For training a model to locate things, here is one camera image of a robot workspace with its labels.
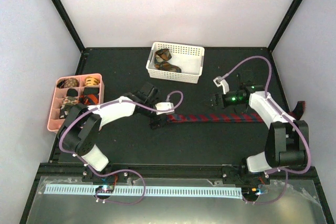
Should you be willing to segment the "red navy striped tie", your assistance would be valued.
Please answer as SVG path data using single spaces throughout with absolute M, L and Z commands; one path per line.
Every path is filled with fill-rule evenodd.
M 170 114 L 166 116 L 165 122 L 167 124 L 188 122 L 264 123 L 263 119 L 257 113 Z

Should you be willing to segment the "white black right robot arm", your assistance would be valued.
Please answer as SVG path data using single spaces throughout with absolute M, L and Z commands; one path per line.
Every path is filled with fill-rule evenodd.
M 307 123 L 286 113 L 263 86 L 242 86 L 236 91 L 216 93 L 209 102 L 213 108 L 247 104 L 268 127 L 264 151 L 246 158 L 247 165 L 238 171 L 243 183 L 252 183 L 258 172 L 297 165 L 310 166 Z

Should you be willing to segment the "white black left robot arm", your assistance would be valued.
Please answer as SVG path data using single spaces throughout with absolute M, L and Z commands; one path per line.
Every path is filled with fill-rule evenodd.
M 159 90 L 146 83 L 139 91 L 126 93 L 119 98 L 98 105 L 75 105 L 58 130 L 59 148 L 80 158 L 94 169 L 94 175 L 102 182 L 113 174 L 109 159 L 97 146 L 99 130 L 108 123 L 134 114 L 150 118 L 151 127 L 159 124 L 161 115 L 173 112 L 173 103 L 161 101 Z

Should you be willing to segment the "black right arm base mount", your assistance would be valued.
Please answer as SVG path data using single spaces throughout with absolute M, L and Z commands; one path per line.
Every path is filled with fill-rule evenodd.
M 235 185 L 269 185 L 269 178 L 263 172 L 252 173 L 243 166 L 225 165 L 222 167 L 223 182 Z

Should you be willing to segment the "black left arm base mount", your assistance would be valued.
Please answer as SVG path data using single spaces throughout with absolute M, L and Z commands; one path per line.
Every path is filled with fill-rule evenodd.
M 116 182 L 125 183 L 128 179 L 128 176 L 130 175 L 130 172 L 121 171 L 109 176 L 107 176 L 107 174 L 126 168 L 127 167 L 118 164 L 107 165 L 102 171 L 97 171 L 98 174 L 102 175 L 102 177 L 100 177 L 94 174 L 93 171 L 88 166 L 86 166 L 84 167 L 81 181 L 92 183 L 94 185 L 112 185 Z

